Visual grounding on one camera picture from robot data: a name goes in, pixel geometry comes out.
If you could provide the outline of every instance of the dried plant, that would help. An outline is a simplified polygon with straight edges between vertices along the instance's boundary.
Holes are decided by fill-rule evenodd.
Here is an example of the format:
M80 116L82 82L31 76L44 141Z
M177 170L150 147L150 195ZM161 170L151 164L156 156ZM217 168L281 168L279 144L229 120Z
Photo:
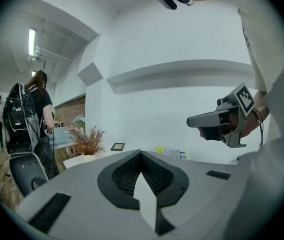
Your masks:
M75 148L75 153L71 156L71 158L85 155L92 156L98 152L104 152L105 148L102 147L103 135L106 131L97 128L95 125L89 130L89 133L82 133L80 130L69 130L72 134L70 138L74 141L73 147Z

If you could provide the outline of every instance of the fluorescent light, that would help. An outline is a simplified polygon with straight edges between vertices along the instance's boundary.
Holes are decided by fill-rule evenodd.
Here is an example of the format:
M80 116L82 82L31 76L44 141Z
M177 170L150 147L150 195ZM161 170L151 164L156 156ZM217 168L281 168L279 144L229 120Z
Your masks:
M34 55L34 41L35 41L35 30L30 29L28 33L28 54Z

